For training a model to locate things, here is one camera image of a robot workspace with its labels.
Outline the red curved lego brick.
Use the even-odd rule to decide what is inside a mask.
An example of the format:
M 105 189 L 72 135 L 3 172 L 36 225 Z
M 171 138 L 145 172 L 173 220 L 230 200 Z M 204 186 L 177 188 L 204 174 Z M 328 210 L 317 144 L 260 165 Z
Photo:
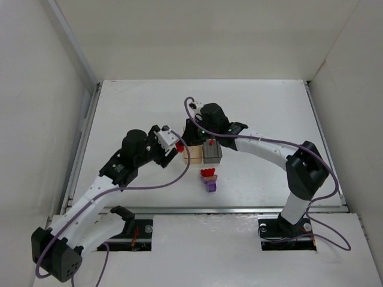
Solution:
M 184 152 L 184 145 L 181 142 L 176 143 L 176 149 L 178 152 Z

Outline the red flower lego piece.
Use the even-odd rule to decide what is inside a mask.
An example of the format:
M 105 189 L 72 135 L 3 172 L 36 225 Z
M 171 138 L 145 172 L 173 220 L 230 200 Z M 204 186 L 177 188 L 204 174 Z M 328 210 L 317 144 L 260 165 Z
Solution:
M 201 169 L 201 170 L 200 170 L 200 175 L 201 175 L 203 178 L 206 178 L 206 177 L 212 177 L 212 176 L 215 175 L 215 168 Z

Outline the purple lego piece with butterfly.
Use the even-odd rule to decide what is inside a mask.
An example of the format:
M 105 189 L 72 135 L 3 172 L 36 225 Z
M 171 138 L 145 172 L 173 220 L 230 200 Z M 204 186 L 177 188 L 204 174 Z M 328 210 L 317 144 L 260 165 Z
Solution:
M 206 177 L 202 178 L 203 183 L 206 185 L 207 192 L 209 192 L 209 193 L 216 192 L 216 190 L 217 190 L 217 184 L 216 184 L 217 178 L 218 178 L 217 175 L 206 176 Z

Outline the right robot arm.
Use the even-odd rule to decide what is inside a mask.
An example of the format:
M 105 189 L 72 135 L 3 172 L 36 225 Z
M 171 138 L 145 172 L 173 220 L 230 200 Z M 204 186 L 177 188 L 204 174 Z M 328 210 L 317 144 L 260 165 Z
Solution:
M 283 237 L 296 233 L 299 221 L 330 173 L 317 147 L 309 141 L 298 145 L 267 138 L 246 124 L 229 121 L 216 103 L 202 104 L 188 97 L 184 107 L 188 119 L 183 139 L 187 145 L 200 145 L 212 138 L 222 147 L 255 155 L 286 172 L 290 194 L 277 226 Z

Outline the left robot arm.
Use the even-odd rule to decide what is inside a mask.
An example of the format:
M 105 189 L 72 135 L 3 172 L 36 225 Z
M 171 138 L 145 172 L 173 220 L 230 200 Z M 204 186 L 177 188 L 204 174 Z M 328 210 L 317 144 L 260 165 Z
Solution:
M 165 168 L 186 143 L 173 129 L 153 126 L 146 133 L 127 132 L 118 149 L 100 169 L 85 194 L 50 227 L 37 228 L 31 236 L 32 260 L 39 279 L 49 276 L 66 282 L 78 271 L 87 253 L 108 237 L 131 227 L 134 214 L 116 207 L 108 222 L 97 222 L 102 209 L 138 176 L 140 167 L 154 162 Z

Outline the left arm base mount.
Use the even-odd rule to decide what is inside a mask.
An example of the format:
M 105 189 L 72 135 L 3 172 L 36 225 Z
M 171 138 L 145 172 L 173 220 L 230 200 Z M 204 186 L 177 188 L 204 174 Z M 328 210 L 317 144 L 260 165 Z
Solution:
M 152 248 L 154 221 L 152 216 L 135 215 L 125 207 L 116 206 L 110 214 L 124 222 L 122 231 L 105 243 L 110 252 L 149 252 Z

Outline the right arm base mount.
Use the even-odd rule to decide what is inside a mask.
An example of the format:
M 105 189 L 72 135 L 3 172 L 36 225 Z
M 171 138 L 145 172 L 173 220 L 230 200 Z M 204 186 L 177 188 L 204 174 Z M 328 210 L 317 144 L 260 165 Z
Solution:
M 258 217 L 258 235 L 262 251 L 316 251 L 311 221 L 302 217 L 291 225 L 281 216 Z

